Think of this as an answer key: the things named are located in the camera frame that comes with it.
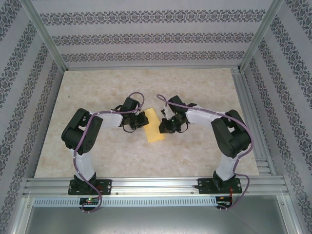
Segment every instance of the yellow sponge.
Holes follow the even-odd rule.
[[[148,124],[144,126],[145,134],[149,143],[165,139],[165,135],[159,132],[160,121],[154,108],[144,111],[148,118]]]

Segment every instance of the purple cable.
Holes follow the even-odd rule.
[[[92,114],[91,117],[90,117],[90,119],[89,119],[89,121],[88,121],[88,123],[87,123],[87,126],[86,126],[86,128],[85,128],[85,130],[84,130],[84,132],[83,132],[83,134],[82,134],[82,137],[81,137],[81,139],[80,139],[80,141],[79,141],[79,143],[78,143],[76,149],[74,150],[74,167],[75,167],[75,170],[77,171],[78,175],[82,178],[82,180],[83,180],[84,182],[86,182],[91,188],[93,188],[93,189],[98,193],[98,196],[99,196],[99,199],[100,199],[100,202],[99,202],[98,206],[95,207],[95,208],[94,208],[93,210],[91,210],[91,211],[85,211],[85,210],[83,209],[85,203],[83,203],[83,205],[81,206],[81,210],[82,210],[83,213],[92,213],[92,212],[98,210],[98,209],[100,208],[101,204],[102,204],[102,194],[101,194],[101,192],[100,192],[96,187],[94,187],[94,186],[93,186],[85,177],[83,177],[83,175],[80,173],[80,171],[79,171],[79,169],[78,169],[78,166],[77,166],[77,164],[76,164],[76,155],[77,155],[77,151],[79,150],[80,146],[82,145],[82,142],[83,142],[83,140],[84,140],[84,138],[85,138],[85,136],[86,136],[86,134],[87,134],[88,128],[89,128],[90,123],[91,123],[91,121],[92,121],[92,119],[93,119],[94,116],[97,116],[97,115],[100,115],[100,114],[108,114],[108,113],[113,113],[113,114],[129,114],[129,113],[132,113],[132,112],[141,110],[141,108],[142,108],[142,106],[143,106],[143,104],[144,104],[144,101],[145,101],[145,97],[144,97],[144,95],[143,95],[142,93],[140,93],[140,92],[133,92],[133,93],[131,93],[128,97],[131,97],[133,94],[140,94],[140,95],[142,96],[142,99],[143,99],[143,100],[142,100],[142,104],[141,104],[139,107],[137,107],[136,109],[132,110],[132,111],[100,111],[100,112],[95,112],[94,114]]]
[[[176,104],[176,103],[167,101],[167,99],[166,99],[163,95],[161,95],[161,94],[157,94],[156,97],[157,97],[158,99],[164,101],[164,102],[166,103],[166,104],[165,104],[166,106],[167,106],[167,104],[170,104],[170,105],[173,105],[173,106],[178,106],[178,107],[182,107],[182,108],[186,108],[186,109],[191,109],[191,110],[196,110],[196,111],[204,111],[204,112],[207,112],[207,113],[209,113],[209,114],[213,114],[213,115],[217,115],[217,116],[221,116],[221,117],[228,118],[229,120],[238,123],[240,126],[242,126],[242,127],[246,130],[246,132],[248,133],[248,135],[249,135],[249,137],[250,137],[251,145],[250,145],[250,148],[249,148],[247,151],[245,151],[244,153],[242,153],[241,155],[239,155],[239,156],[237,157],[237,160],[236,160],[236,162],[235,162],[235,164],[234,164],[234,167],[233,167],[233,173],[234,173],[235,175],[237,175],[237,176],[244,176],[244,177],[246,177],[246,178],[247,178],[247,185],[246,185],[246,188],[245,188],[245,190],[243,191],[242,195],[237,199],[237,201],[236,201],[231,207],[226,208],[226,207],[224,207],[224,206],[221,206],[221,207],[223,207],[224,210],[228,210],[228,209],[231,209],[232,207],[234,207],[234,206],[242,199],[242,197],[245,195],[245,193],[247,192],[247,189],[248,189],[248,187],[249,187],[249,183],[250,183],[250,179],[249,179],[249,177],[248,177],[247,175],[245,175],[245,174],[238,174],[238,173],[235,172],[236,167],[237,167],[237,165],[238,165],[238,163],[239,163],[239,160],[240,160],[243,156],[249,154],[249,153],[251,152],[251,150],[253,150],[253,147],[254,147],[254,137],[253,137],[252,133],[250,132],[250,130],[249,130],[249,129],[247,128],[247,126],[246,126],[245,124],[243,124],[241,121],[239,121],[239,120],[237,120],[236,118],[233,118],[233,117],[231,117],[231,116],[227,116],[227,115],[221,114],[221,113],[219,113],[219,112],[210,111],[210,110],[207,110],[207,109],[204,109],[204,108],[197,108],[197,107],[190,107],[190,106],[186,106],[186,105]]]

